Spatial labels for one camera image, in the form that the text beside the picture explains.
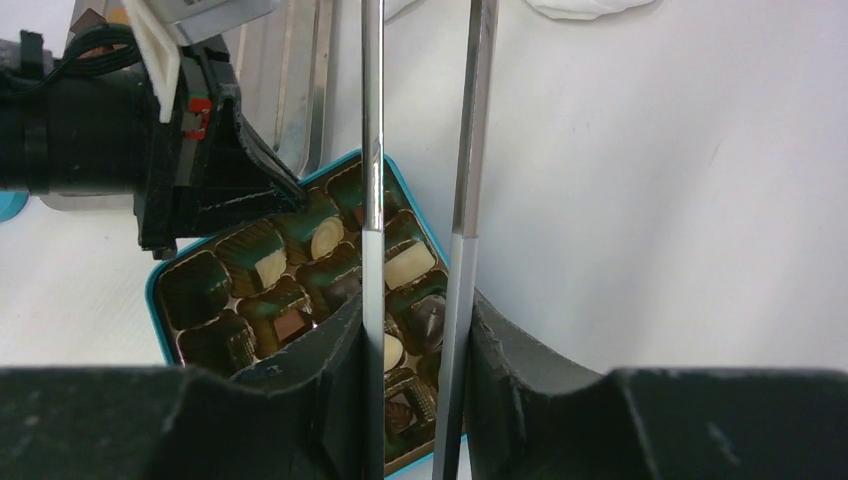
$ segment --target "teal tin box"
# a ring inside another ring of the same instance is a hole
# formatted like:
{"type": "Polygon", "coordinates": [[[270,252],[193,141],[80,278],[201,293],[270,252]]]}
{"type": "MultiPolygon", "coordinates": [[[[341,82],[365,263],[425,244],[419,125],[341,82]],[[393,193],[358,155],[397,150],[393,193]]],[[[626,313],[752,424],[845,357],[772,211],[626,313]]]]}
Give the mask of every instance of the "teal tin box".
{"type": "MultiPolygon", "coordinates": [[[[445,255],[386,158],[386,474],[433,450],[445,255]]],[[[310,207],[203,239],[159,265],[147,304],[163,354],[222,377],[321,328],[361,289],[358,151],[304,178],[310,207]]]]}

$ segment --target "white cloth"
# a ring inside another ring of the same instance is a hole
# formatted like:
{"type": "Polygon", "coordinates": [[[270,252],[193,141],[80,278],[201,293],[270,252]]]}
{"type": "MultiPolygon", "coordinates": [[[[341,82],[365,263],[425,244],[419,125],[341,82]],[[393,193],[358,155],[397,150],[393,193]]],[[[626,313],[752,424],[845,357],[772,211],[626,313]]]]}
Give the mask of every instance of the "white cloth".
{"type": "Polygon", "coordinates": [[[553,19],[594,20],[601,15],[623,12],[630,7],[647,5],[653,1],[654,0],[527,0],[527,3],[542,14],[553,19]]]}

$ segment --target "metal rod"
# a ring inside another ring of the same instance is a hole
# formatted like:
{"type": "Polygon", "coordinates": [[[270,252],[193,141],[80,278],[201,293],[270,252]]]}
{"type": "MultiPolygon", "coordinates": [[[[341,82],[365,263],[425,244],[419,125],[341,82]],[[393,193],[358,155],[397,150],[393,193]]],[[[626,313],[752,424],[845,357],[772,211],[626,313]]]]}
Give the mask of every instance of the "metal rod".
{"type": "Polygon", "coordinates": [[[304,178],[318,170],[324,156],[324,123],[327,116],[327,79],[330,69],[330,44],[332,43],[335,0],[319,0],[315,19],[315,50],[312,57],[312,101],[307,137],[306,154],[303,164],[297,172],[297,178],[304,178]]]}
{"type": "Polygon", "coordinates": [[[365,478],[382,479],[383,450],[383,17],[362,0],[362,322],[366,336],[365,478]]]}
{"type": "Polygon", "coordinates": [[[471,0],[445,331],[439,373],[434,480],[455,479],[459,466],[465,366],[477,270],[480,182],[497,22],[498,0],[471,0]]]}

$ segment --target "white backdrop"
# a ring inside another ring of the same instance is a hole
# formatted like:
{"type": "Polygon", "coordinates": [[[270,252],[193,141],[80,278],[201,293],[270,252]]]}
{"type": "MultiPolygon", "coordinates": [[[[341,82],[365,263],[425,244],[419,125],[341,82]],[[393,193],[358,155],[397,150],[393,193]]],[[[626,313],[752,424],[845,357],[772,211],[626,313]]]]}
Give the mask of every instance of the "white backdrop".
{"type": "MultiPolygon", "coordinates": [[[[340,3],[333,157],[360,143],[358,4],[340,3]]],[[[60,51],[71,8],[6,0],[0,36],[60,51]]],[[[386,29],[387,151],[445,245],[467,18],[426,0],[386,29]]],[[[840,0],[657,0],[591,23],[502,0],[480,289],[598,370],[848,369],[846,25],[840,0]]],[[[0,363],[161,362],[128,211],[33,201],[0,242],[0,363]]]]}

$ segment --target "milk chocolate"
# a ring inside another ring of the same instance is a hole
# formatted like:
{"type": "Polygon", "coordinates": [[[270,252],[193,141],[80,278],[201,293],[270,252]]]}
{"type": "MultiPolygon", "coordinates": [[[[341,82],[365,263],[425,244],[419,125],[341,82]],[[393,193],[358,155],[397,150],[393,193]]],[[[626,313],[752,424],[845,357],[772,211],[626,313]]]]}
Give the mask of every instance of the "milk chocolate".
{"type": "Polygon", "coordinates": [[[288,310],[283,316],[274,320],[277,338],[283,343],[291,342],[308,332],[310,328],[312,328],[312,322],[304,318],[304,315],[296,308],[288,310]]]}
{"type": "Polygon", "coordinates": [[[397,435],[412,425],[415,414],[412,407],[401,402],[386,402],[386,426],[389,431],[397,435]]]}

